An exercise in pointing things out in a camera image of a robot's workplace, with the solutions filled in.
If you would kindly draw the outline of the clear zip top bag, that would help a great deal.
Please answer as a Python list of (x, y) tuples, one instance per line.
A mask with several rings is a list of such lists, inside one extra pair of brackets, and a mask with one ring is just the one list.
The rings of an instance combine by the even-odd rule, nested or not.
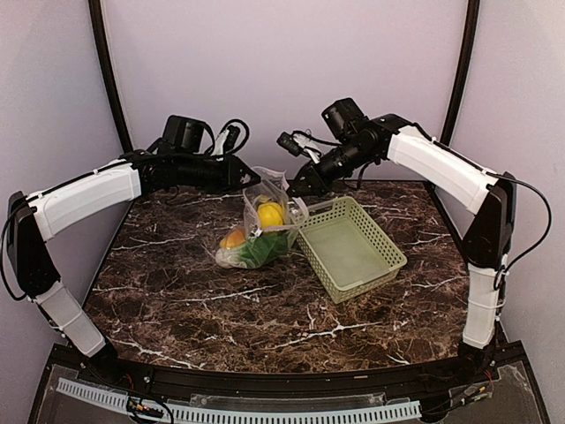
[(284, 256), (309, 216), (304, 201), (286, 193), (290, 185), (283, 171), (252, 170), (260, 182), (243, 191), (243, 223), (230, 230), (215, 252), (216, 263), (225, 269), (258, 269)]

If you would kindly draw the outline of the yellow lemon toy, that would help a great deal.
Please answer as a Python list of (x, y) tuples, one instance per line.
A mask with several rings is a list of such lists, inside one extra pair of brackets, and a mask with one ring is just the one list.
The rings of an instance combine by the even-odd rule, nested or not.
[(284, 225), (284, 210), (277, 202), (261, 203), (257, 208), (257, 214), (262, 229)]

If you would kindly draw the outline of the orange yellow toy food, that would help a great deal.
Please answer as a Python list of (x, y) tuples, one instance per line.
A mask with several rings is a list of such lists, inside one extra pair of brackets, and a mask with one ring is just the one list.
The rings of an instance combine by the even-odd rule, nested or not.
[(226, 235), (220, 242), (220, 248), (233, 249), (246, 242), (245, 230), (236, 227), (228, 235)]

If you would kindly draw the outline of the green white bok choy toy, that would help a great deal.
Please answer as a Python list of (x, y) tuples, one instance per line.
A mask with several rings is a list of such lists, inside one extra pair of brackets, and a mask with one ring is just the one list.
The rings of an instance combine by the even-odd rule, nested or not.
[(257, 269), (289, 250), (285, 232), (263, 232), (259, 237), (246, 237), (245, 243), (233, 249), (222, 249), (219, 245), (215, 261), (223, 268)]

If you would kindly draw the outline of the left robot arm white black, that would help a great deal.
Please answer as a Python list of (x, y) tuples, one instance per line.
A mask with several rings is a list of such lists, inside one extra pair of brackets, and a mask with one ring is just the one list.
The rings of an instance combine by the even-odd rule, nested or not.
[(235, 155), (203, 156), (134, 151), (50, 189), (9, 199), (1, 255), (8, 258), (24, 298), (35, 303), (84, 356), (106, 385), (124, 379), (124, 364), (108, 339), (62, 282), (47, 242), (68, 227), (114, 205), (175, 186), (231, 193), (260, 176)]

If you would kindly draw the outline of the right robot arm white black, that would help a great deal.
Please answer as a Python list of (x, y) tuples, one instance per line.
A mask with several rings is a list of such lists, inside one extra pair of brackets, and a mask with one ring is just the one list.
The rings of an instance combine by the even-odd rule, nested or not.
[(495, 321), (513, 266), (508, 257), (521, 181), (474, 163), (430, 137), (419, 124), (394, 114), (370, 119), (325, 113), (324, 118), (340, 144), (299, 170), (287, 191), (290, 196), (328, 193), (337, 179), (368, 163), (389, 160), (446, 191), (473, 214), (463, 237), (470, 277), (467, 317), (459, 357), (450, 365), (457, 382), (471, 382), (493, 356)]

